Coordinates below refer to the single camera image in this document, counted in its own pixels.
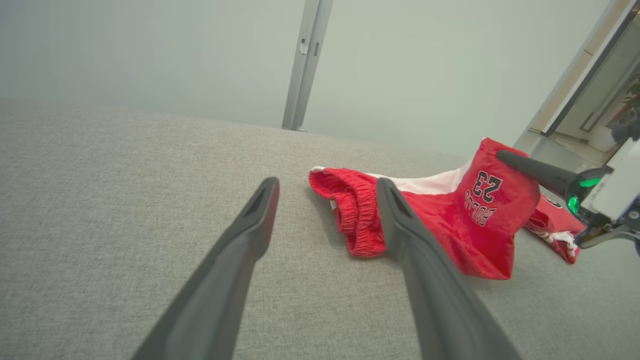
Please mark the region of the red white jersey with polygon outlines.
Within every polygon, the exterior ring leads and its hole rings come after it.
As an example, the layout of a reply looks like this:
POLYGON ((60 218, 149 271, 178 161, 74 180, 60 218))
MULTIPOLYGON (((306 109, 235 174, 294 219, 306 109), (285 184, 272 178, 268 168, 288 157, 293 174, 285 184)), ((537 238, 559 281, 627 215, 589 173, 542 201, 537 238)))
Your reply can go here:
MULTIPOLYGON (((456 170, 423 178, 392 178, 411 209, 464 274, 509 280, 515 234, 540 200, 538 183, 498 158, 526 153, 485 137, 474 157, 456 170)), ((348 251, 361 258, 382 255, 386 241, 377 205, 379 174, 316 166, 308 180, 329 200, 348 251)))

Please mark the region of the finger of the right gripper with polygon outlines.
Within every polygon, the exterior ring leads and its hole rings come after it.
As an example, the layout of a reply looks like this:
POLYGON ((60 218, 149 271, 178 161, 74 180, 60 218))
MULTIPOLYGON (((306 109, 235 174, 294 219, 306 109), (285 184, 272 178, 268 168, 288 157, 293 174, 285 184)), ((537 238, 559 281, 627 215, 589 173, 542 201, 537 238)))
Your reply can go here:
POLYGON ((578 174, 572 171, 507 150, 499 150, 496 157, 513 169, 533 178, 539 185, 562 198, 565 197, 570 183, 578 177, 578 174))

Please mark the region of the white door frame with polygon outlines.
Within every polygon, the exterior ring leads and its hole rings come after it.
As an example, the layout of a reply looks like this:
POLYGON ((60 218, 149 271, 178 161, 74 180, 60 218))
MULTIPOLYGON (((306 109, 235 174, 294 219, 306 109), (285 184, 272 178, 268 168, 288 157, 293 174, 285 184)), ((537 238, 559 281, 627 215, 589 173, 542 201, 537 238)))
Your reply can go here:
POLYGON ((549 138, 557 132, 639 11, 640 0, 609 0, 574 59, 515 141, 515 148, 524 145, 528 134, 549 138))

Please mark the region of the red number 23 jersey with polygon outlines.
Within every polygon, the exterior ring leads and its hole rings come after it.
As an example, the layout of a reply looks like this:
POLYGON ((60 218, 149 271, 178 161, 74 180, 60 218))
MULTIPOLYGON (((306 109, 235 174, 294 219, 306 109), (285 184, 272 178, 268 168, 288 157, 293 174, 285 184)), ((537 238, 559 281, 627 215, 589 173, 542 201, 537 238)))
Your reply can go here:
POLYGON ((535 211, 523 227, 545 241, 568 264, 578 260, 580 248, 575 237, 585 225, 546 194, 540 193, 535 211))

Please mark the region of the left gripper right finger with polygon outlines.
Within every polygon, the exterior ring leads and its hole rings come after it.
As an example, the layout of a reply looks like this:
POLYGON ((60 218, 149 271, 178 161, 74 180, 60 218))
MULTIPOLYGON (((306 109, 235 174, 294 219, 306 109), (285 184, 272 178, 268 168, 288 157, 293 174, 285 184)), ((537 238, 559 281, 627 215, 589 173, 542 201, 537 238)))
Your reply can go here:
POLYGON ((382 232, 406 282, 422 360, 522 360, 396 185, 375 185, 382 232))

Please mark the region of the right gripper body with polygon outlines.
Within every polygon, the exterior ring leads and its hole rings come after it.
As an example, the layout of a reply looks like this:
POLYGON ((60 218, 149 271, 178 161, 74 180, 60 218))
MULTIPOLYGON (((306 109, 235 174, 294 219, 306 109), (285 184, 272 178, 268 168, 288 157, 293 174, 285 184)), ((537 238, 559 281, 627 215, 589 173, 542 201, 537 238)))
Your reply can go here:
POLYGON ((640 140, 633 142, 613 171, 602 167, 579 173, 564 200, 585 226, 574 236, 578 248, 628 240, 640 251, 640 140))

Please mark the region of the grey metal partition post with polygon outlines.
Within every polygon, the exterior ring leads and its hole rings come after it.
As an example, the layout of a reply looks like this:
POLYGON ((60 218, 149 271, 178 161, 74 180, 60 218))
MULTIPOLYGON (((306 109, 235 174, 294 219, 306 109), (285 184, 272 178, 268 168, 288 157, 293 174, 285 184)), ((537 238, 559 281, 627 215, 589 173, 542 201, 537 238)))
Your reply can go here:
POLYGON ((334 0, 305 0, 281 128, 303 128, 334 0))

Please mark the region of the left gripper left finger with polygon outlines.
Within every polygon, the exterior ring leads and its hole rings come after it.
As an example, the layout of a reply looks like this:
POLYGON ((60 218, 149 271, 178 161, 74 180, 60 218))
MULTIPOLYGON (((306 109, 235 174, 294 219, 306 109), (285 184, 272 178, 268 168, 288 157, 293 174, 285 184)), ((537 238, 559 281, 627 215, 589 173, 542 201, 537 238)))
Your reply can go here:
POLYGON ((131 360, 232 360, 256 262, 269 248, 280 194, 263 180, 174 297, 131 360))

